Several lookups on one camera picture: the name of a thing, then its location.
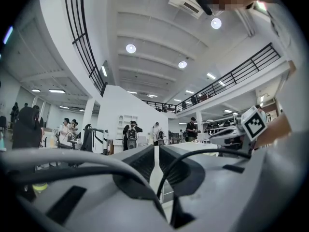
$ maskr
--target air conditioner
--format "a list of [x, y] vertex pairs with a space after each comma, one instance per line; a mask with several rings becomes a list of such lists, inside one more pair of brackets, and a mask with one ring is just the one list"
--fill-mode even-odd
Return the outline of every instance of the air conditioner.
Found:
[[[169, 4], [174, 7], [181, 9], [196, 19], [204, 13], [203, 9], [199, 6], [199, 4], [195, 0], [169, 0]], [[212, 11], [214, 16], [218, 16], [223, 11]]]

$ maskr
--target ceiling air conditioning unit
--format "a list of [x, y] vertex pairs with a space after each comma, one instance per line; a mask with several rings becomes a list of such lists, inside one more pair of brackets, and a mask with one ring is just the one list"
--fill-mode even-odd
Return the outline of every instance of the ceiling air conditioning unit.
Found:
[[203, 9], [195, 0], [169, 0], [169, 4], [189, 13], [196, 19], [199, 19], [204, 13]]

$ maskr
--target ceiling light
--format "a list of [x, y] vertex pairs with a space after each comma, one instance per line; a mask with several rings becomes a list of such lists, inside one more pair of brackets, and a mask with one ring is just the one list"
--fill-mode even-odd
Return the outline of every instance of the ceiling light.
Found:
[[259, 9], [267, 11], [267, 8], [266, 8], [266, 6], [265, 6], [265, 4], [263, 2], [256, 1], [256, 4], [259, 7]]
[[49, 92], [52, 93], [60, 93], [60, 94], [65, 94], [66, 92], [62, 89], [50, 89]]
[[135, 53], [135, 52], [136, 52], [136, 47], [135, 47], [135, 45], [133, 45], [133, 44], [128, 44], [128, 45], [126, 46], [126, 51], [127, 51], [128, 53]]
[[187, 62], [186, 62], [186, 61], [181, 61], [181, 62], [178, 64], [178, 67], [181, 68], [181, 69], [187, 67]]
[[8, 39], [9, 39], [9, 37], [11, 36], [11, 33], [12, 33], [12, 32], [13, 32], [13, 27], [10, 26], [9, 30], [6, 32], [6, 35], [5, 35], [4, 39], [3, 39], [3, 43], [4, 43], [4, 44], [7, 43], [7, 41], [8, 41]]
[[209, 76], [213, 80], [216, 79], [216, 77], [214, 75], [210, 74], [210, 73], [207, 73], [207, 76]]
[[103, 74], [104, 74], [104, 76], [107, 76], [106, 71], [105, 71], [105, 67], [104, 67], [104, 66], [102, 66], [102, 70], [103, 70]]
[[212, 19], [211, 21], [211, 26], [214, 28], [214, 29], [219, 29], [221, 27], [221, 20], [219, 18], [214, 18]]

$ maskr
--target railing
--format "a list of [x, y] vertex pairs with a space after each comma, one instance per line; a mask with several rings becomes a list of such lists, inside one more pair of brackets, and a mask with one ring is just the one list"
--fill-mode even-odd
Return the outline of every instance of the railing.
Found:
[[84, 0], [65, 0], [65, 5], [74, 39], [72, 44], [78, 51], [89, 78], [103, 96], [107, 82], [103, 81], [92, 53], [86, 26]]
[[154, 101], [143, 101], [146, 104], [153, 107], [155, 110], [162, 113], [176, 113], [176, 105], [154, 102]]
[[258, 73], [279, 58], [280, 55], [273, 48], [272, 43], [269, 43], [263, 49], [254, 54], [251, 58], [230, 71], [228, 74], [224, 75], [188, 99], [179, 103], [176, 106], [176, 111], [183, 111], [217, 94], [220, 94], [221, 92]]

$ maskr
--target round ceiling light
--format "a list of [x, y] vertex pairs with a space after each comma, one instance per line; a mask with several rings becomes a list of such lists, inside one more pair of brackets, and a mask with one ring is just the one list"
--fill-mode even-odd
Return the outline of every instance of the round ceiling light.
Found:
[[178, 64], [178, 67], [181, 68], [181, 69], [187, 67], [187, 62], [186, 62], [186, 61], [181, 61], [181, 62]]
[[214, 18], [212, 21], [211, 21], [211, 26], [214, 28], [214, 29], [219, 29], [221, 27], [221, 20], [219, 18]]
[[127, 51], [128, 53], [135, 53], [135, 52], [136, 52], [136, 47], [135, 47], [135, 45], [133, 45], [133, 44], [128, 44], [128, 45], [126, 46], [126, 51]]

